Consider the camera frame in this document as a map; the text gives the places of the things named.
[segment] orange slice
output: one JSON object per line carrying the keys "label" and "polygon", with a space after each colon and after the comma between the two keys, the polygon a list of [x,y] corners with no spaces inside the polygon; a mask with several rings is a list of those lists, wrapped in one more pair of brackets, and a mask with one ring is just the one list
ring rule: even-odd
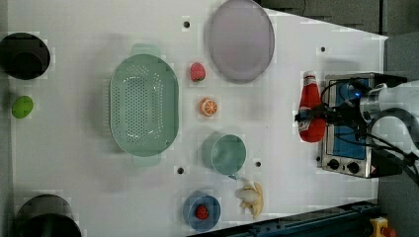
{"label": "orange slice", "polygon": [[217,109],[216,102],[209,98],[203,98],[200,102],[200,112],[206,117],[213,116]]}

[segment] black pot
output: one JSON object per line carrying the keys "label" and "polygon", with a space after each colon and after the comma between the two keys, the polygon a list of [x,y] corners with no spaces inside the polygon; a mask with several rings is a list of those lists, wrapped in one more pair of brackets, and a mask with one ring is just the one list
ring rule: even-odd
{"label": "black pot", "polygon": [[35,79],[46,72],[49,63],[49,50],[36,36],[15,33],[0,41],[0,67],[10,76]]}
{"label": "black pot", "polygon": [[81,237],[70,204],[53,195],[28,200],[16,216],[15,227],[15,237]]}

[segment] red ball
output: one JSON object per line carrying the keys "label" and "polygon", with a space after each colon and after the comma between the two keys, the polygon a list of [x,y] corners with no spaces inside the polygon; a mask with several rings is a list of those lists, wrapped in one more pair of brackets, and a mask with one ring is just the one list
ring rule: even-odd
{"label": "red ball", "polygon": [[209,211],[207,209],[206,206],[204,205],[199,205],[197,207],[197,210],[195,211],[195,216],[199,219],[199,220],[205,220],[209,217]]}

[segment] toaster oven knob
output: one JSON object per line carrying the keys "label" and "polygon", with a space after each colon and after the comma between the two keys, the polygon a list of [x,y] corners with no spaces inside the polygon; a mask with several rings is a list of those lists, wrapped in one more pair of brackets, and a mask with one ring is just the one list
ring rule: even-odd
{"label": "toaster oven knob", "polygon": [[329,163],[327,163],[327,165],[332,169],[332,170],[337,170],[339,168],[339,161],[335,160],[335,159],[331,159],[329,161]]}
{"label": "toaster oven knob", "polygon": [[360,172],[360,166],[355,162],[350,163],[346,167],[352,174],[357,174],[358,172]]}

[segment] purple plate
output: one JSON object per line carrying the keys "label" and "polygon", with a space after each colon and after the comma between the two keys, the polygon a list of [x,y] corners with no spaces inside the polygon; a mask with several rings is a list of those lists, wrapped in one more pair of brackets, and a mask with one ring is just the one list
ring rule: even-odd
{"label": "purple plate", "polygon": [[226,79],[246,83],[269,66],[274,30],[266,12],[251,0],[230,0],[209,24],[209,52]]}

